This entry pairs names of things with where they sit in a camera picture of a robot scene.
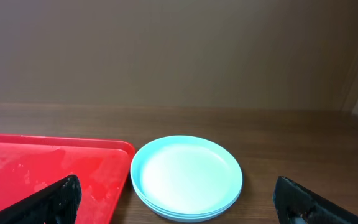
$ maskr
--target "beige wall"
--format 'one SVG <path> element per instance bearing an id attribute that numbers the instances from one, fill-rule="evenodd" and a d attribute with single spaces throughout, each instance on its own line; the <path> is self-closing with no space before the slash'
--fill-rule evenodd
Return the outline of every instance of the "beige wall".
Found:
<path id="1" fill-rule="evenodd" d="M 338 110 L 355 0 L 0 0 L 0 101 Z"/>

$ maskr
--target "stack of plates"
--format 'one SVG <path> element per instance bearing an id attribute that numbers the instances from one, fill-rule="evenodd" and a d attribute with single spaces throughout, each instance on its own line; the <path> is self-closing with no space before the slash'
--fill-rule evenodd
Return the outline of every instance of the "stack of plates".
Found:
<path id="1" fill-rule="evenodd" d="M 192 136 L 169 136 L 142 147 L 131 164 L 136 194 L 156 214 L 178 222 L 201 222 L 238 198 L 242 173 L 221 146 Z"/>

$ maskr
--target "wooden table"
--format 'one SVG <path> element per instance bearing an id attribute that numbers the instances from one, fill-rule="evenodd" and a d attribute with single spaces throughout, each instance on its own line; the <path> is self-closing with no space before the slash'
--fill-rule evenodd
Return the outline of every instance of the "wooden table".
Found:
<path id="1" fill-rule="evenodd" d="M 0 104 L 0 133 L 123 139 L 137 149 L 162 136 L 199 136 L 225 147 L 244 173 L 238 201 L 210 223 L 278 223 L 280 175 L 358 215 L 358 119 L 340 113 Z M 127 182 L 112 223 L 170 221 Z"/>

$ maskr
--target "red tray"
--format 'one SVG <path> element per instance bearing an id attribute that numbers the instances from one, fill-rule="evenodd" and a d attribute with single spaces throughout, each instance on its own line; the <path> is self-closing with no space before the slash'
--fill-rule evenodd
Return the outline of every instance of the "red tray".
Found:
<path id="1" fill-rule="evenodd" d="M 109 223 L 134 155 L 124 141 L 0 135 L 0 210 L 75 174 L 76 223 Z"/>

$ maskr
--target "red plastic surface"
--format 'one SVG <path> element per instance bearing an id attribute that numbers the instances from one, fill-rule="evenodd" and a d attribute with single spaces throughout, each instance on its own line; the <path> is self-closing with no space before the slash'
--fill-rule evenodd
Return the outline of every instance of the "red plastic surface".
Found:
<path id="1" fill-rule="evenodd" d="M 134 155 L 124 141 L 0 135 L 0 210 L 75 174 L 76 223 L 109 223 Z"/>

